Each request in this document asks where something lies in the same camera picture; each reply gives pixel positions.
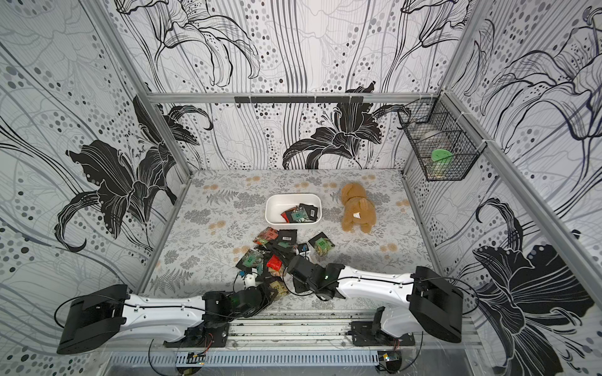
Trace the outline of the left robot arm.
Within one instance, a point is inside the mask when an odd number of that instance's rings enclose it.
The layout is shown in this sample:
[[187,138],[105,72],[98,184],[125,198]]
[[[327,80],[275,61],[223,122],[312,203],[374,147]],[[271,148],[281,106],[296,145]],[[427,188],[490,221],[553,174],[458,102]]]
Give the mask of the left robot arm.
[[69,310],[56,349],[75,355],[109,341],[151,339],[166,347],[223,348],[230,323],[249,318],[277,299],[270,285],[241,291],[209,291],[184,299],[149,298],[113,285],[67,301]]

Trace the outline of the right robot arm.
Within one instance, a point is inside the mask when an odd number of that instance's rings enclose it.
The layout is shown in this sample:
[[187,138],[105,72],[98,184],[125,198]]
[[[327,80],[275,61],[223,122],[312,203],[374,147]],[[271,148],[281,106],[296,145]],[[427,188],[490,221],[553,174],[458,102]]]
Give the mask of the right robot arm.
[[303,291],[320,299],[385,302],[372,323],[376,334],[401,338],[425,332],[445,342],[462,341],[463,293],[425,266],[410,274],[378,274],[336,263],[319,266],[298,255],[286,270]]

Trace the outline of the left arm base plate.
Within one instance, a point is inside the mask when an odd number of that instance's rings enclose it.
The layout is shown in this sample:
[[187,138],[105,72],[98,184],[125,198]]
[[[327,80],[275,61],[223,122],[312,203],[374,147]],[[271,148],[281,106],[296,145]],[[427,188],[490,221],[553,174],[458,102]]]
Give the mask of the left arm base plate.
[[210,324],[205,323],[197,327],[189,328],[185,331],[185,336],[175,342],[164,341],[163,345],[166,348],[209,348],[219,349],[224,348],[229,335],[230,324]]

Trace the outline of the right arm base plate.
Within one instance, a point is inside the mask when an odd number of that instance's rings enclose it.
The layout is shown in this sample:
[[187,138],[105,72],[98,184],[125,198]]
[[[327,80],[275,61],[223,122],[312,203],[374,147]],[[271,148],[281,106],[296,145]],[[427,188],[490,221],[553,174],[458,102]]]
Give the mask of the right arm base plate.
[[352,343],[357,347],[370,346],[414,346],[415,337],[413,334],[405,334],[399,338],[388,335],[381,329],[380,320],[383,317],[385,307],[379,307],[372,321],[352,321],[351,330],[346,334],[352,338]]

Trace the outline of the green tea bag bottom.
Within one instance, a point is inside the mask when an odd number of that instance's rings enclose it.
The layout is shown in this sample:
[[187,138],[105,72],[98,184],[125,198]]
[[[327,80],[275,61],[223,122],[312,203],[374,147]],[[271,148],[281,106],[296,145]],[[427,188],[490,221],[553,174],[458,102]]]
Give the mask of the green tea bag bottom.
[[306,222],[309,222],[309,220],[307,218],[307,214],[299,206],[296,206],[296,207],[292,208],[292,210],[293,210],[293,212],[292,212],[293,221],[291,223],[306,223]]

